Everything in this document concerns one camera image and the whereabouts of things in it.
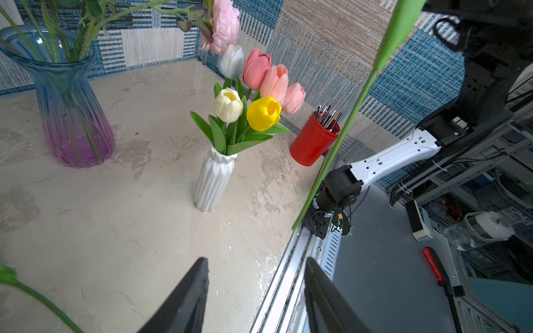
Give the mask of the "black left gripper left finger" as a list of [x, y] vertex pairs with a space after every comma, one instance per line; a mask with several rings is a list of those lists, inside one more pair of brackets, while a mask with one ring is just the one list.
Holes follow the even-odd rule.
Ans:
[[198, 258], [139, 332], [201, 332], [208, 297], [208, 273], [208, 259]]

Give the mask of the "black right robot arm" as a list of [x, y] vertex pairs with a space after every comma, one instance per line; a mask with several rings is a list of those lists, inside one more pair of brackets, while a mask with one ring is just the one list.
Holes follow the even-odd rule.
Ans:
[[362, 106], [390, 56], [407, 38], [421, 12], [439, 14], [455, 29], [451, 51], [464, 57], [459, 94], [423, 118], [404, 139], [371, 157], [331, 169], [335, 144], [294, 222], [325, 237], [328, 227], [373, 183], [413, 162], [425, 161], [422, 176], [446, 167], [512, 118], [509, 91], [532, 63], [531, 1], [398, 1], [354, 110]]

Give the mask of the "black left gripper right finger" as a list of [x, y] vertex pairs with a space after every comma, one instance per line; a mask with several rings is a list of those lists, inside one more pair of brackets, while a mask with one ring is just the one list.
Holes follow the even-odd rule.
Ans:
[[306, 259], [304, 282], [311, 332], [370, 332], [314, 258]]

